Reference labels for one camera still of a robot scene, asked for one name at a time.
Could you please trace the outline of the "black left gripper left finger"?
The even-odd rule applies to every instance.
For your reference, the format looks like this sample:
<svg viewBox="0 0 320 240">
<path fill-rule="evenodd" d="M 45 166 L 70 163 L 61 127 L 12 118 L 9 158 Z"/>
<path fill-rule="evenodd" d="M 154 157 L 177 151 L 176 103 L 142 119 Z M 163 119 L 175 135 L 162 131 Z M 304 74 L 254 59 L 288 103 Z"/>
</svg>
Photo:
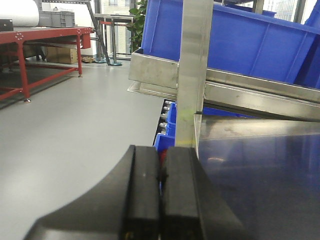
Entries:
<svg viewBox="0 0 320 240">
<path fill-rule="evenodd" d="M 39 218 L 26 240 L 157 240 L 160 163 L 154 147 L 131 145 L 86 193 Z"/>
</svg>

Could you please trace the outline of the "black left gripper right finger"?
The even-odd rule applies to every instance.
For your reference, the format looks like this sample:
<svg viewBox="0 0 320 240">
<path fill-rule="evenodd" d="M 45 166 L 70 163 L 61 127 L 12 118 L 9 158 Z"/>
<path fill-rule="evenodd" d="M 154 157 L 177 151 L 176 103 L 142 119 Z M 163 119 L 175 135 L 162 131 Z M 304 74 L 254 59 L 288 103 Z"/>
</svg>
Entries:
<svg viewBox="0 0 320 240">
<path fill-rule="evenodd" d="M 245 240 L 247 231 L 212 185 L 194 148 L 170 147 L 162 168 L 163 240 Z"/>
</svg>

